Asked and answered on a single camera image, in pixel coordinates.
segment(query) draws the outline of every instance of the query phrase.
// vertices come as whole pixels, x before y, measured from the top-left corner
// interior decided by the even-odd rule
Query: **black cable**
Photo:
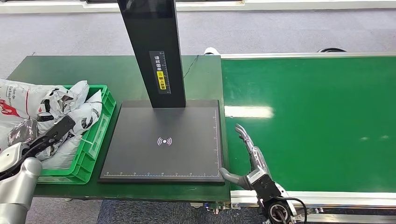
[[[340,48],[322,48],[318,52],[346,52],[346,50]]]
[[[285,219],[285,217],[283,216],[283,214],[282,214],[281,211],[277,210],[277,211],[276,211],[276,214],[281,218],[283,224],[287,224],[287,223],[286,223],[286,219]]]
[[[280,201],[288,201],[288,200],[291,200],[291,201],[298,201],[298,202],[300,202],[301,205],[302,205],[303,208],[304,208],[304,224],[307,223],[308,211],[307,211],[307,207],[305,206],[305,204],[304,204],[303,201],[301,201],[300,199],[295,198],[295,197],[275,197],[275,198],[278,199],[278,200],[280,200]]]
[[[5,174],[3,174],[3,175],[0,176],[0,181],[2,181],[2,180],[4,180],[4,179],[8,178],[8,176],[9,176],[10,174],[12,174],[12,172],[14,172],[17,168],[19,168],[19,166],[25,161],[25,159],[27,159],[27,158],[29,157],[29,154],[30,154],[33,150],[37,149],[37,148],[38,148],[40,145],[42,145],[43,143],[44,143],[44,142],[42,142],[42,143],[40,143],[40,144],[38,144],[38,145],[32,147],[31,149],[29,149],[29,150],[21,157],[21,159],[18,160],[18,162],[17,162],[15,165],[13,165],[12,167],[10,167],[10,168],[8,168],[7,170],[3,171],[3,173],[5,172]]]
[[[190,68],[192,67],[192,65],[198,60],[199,55],[197,55],[194,60],[192,61],[192,63],[190,64],[190,66],[188,67],[188,70],[186,72],[186,74],[183,76],[183,78],[185,78],[187,76],[187,74],[190,72]]]

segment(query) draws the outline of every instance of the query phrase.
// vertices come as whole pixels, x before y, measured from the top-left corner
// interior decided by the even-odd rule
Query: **green plastic crate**
[[[86,184],[91,178],[103,138],[115,109],[115,100],[106,85],[90,85],[88,98],[99,90],[102,92],[102,114],[99,120],[83,135],[84,140],[93,144],[81,141],[70,168],[61,170],[45,169],[38,178],[39,183]]]

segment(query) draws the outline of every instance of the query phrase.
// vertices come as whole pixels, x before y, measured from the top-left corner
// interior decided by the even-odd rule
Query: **package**
[[[0,153],[8,148],[8,133],[19,124],[19,121],[0,120]]]
[[[76,155],[82,136],[77,135],[66,140],[51,158],[42,161],[43,169],[68,169]]]
[[[68,114],[76,122],[72,130],[74,135],[81,135],[98,121],[102,113],[101,95],[101,91],[99,90],[78,109]]]
[[[8,133],[8,146],[24,142],[30,143],[37,138],[37,121],[24,120]]]
[[[35,119],[38,106],[52,89],[63,86],[34,85],[0,79],[0,120],[20,121]]]
[[[54,89],[42,99],[38,115],[38,130],[42,134],[54,126],[55,122],[73,110],[79,108],[86,100],[89,91],[87,81],[80,81],[67,89]]]

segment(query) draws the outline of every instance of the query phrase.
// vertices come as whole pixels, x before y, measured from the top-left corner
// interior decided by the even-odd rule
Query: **wireless symbol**
[[[160,146],[163,144],[167,144],[168,146],[170,146],[172,144],[172,138],[162,139],[161,137],[159,137],[157,140],[157,145]]]

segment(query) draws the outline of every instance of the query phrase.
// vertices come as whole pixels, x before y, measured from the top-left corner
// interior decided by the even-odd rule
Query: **yellow label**
[[[158,84],[160,85],[161,90],[165,90],[165,78],[163,77],[163,71],[157,71],[157,77],[158,77]]]

